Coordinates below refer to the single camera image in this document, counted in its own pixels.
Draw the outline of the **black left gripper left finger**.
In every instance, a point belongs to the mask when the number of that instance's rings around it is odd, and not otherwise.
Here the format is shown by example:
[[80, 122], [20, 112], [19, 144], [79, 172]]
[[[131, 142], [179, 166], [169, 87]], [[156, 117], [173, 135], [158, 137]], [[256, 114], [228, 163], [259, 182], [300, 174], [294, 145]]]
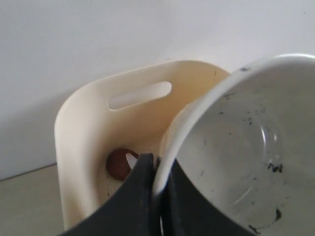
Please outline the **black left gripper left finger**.
[[122, 186], [95, 213], [63, 236], [151, 236], [154, 157], [140, 155]]

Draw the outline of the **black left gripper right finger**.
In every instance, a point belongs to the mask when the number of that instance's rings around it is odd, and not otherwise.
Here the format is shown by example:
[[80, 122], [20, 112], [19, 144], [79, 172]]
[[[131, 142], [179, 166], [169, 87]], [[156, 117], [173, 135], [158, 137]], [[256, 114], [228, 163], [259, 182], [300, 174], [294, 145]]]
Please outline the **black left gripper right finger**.
[[160, 205], [164, 236], [252, 236], [216, 209], [175, 161]]

